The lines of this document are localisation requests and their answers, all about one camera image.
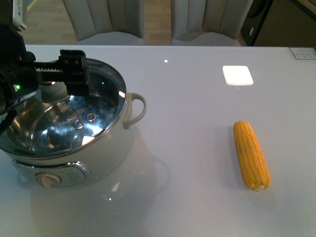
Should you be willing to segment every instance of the wooden floor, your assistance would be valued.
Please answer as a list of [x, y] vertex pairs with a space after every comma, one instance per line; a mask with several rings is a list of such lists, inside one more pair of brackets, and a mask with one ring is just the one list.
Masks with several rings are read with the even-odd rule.
[[[76, 36], [61, 0], [38, 0], [28, 11], [25, 44], [74, 44]], [[170, 0], [145, 0], [145, 42], [168, 45], [171, 37]]]

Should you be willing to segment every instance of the table surface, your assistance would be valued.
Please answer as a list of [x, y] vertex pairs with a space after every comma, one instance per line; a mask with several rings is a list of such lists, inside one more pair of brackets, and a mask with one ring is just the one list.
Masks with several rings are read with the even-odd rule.
[[[128, 157], [91, 185], [43, 189], [1, 151], [0, 236], [315, 236], [315, 60], [297, 60], [289, 48], [27, 46], [42, 62], [60, 49], [112, 65], [129, 92], [146, 98], [147, 114]], [[227, 85], [226, 65], [247, 66], [254, 84]], [[242, 182], [238, 120], [257, 134], [267, 190]], [[108, 189], [110, 179], [120, 192]]]

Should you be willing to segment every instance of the corn on the cob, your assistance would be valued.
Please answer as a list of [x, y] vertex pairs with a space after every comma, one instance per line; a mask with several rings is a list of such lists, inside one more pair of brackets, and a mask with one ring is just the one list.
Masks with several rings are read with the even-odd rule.
[[234, 124], [234, 139], [244, 184], [254, 190], [267, 189], [271, 178], [258, 139], [246, 121]]

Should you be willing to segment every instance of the pot handle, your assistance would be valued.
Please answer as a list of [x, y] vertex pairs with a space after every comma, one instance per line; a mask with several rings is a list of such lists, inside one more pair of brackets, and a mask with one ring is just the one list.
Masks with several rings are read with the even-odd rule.
[[[142, 95], [137, 94], [137, 93], [129, 93], [128, 96], [129, 96], [129, 99], [131, 101], [128, 105], [128, 108], [127, 108], [128, 111], [127, 111], [125, 119], [123, 121], [124, 129], [128, 129], [131, 125], [133, 125], [133, 124], [137, 123], [139, 120], [141, 120], [145, 116], [146, 111], [147, 111], [147, 102]], [[138, 116], [136, 116], [135, 118], [129, 119], [129, 116], [132, 112], [132, 102], [134, 100], [140, 100], [141, 102], [143, 102], [144, 108], [143, 108], [143, 111]]]

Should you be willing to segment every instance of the robotic arm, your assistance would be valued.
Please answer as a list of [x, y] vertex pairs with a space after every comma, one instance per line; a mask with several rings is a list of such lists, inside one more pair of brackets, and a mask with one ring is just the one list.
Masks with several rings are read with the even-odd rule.
[[81, 50], [61, 50], [53, 63], [35, 62], [27, 52], [17, 30], [26, 28], [22, 1], [0, 0], [0, 135], [16, 116], [14, 109], [35, 95], [38, 86], [52, 81], [65, 83], [69, 95], [89, 94], [89, 73], [85, 53]]

